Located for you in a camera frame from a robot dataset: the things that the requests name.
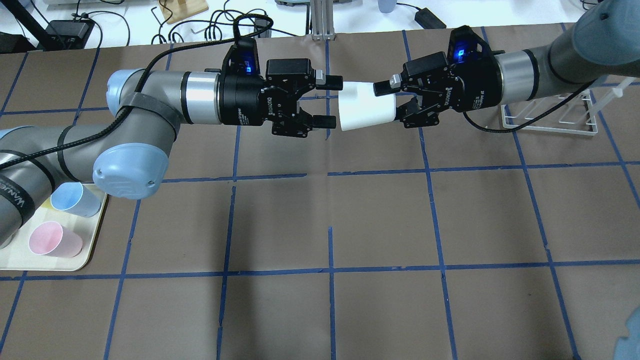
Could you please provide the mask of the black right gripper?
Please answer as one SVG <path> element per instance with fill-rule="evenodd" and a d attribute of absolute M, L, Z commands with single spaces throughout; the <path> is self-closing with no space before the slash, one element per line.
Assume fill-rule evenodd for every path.
<path fill-rule="evenodd" d="M 499 104 L 503 78 L 489 44 L 469 26 L 451 31 L 448 50 L 412 59 L 400 74 L 373 84 L 376 97 L 400 91 L 414 94 L 397 107 L 395 120 L 405 128 L 439 124 L 446 110 L 465 113 Z"/>

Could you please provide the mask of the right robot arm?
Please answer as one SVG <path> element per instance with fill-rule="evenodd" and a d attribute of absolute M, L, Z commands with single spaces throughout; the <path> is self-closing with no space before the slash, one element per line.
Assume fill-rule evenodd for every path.
<path fill-rule="evenodd" d="M 601 77 L 639 76 L 639 18 L 637 0 L 604 0 L 548 45 L 514 52 L 494 51 L 460 26 L 447 52 L 412 59 L 372 89 L 377 97 L 415 95 L 395 110 L 405 128 L 438 125 L 449 109 L 469 120 L 470 111 L 494 106 L 560 94 L 573 100 Z"/>

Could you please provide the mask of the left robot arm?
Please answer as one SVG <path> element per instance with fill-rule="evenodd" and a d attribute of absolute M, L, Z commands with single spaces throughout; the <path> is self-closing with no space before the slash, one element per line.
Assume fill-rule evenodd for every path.
<path fill-rule="evenodd" d="M 18 126 L 1 132 L 1 246 L 63 183 L 93 183 L 117 198 L 155 194 L 169 168 L 182 125 L 262 126 L 277 136 L 305 138 L 334 129 L 336 117 L 304 111 L 313 89 L 341 91 L 343 78 L 314 69 L 307 58 L 272 59 L 261 76 L 252 60 L 226 60 L 220 69 L 119 70 L 107 84 L 107 104 L 125 118 L 100 125 Z"/>

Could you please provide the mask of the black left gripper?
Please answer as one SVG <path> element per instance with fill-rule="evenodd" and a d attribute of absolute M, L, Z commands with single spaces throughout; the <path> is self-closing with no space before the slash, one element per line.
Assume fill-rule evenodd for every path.
<path fill-rule="evenodd" d="M 313 129 L 336 129 L 335 116 L 311 116 L 300 109 L 300 98 L 315 88 L 342 91 L 343 76 L 316 70 L 308 58 L 270 59 L 264 77 L 254 60 L 229 60 L 221 72 L 220 121 L 234 126 L 271 122 L 272 134 L 295 138 L 306 138 Z"/>

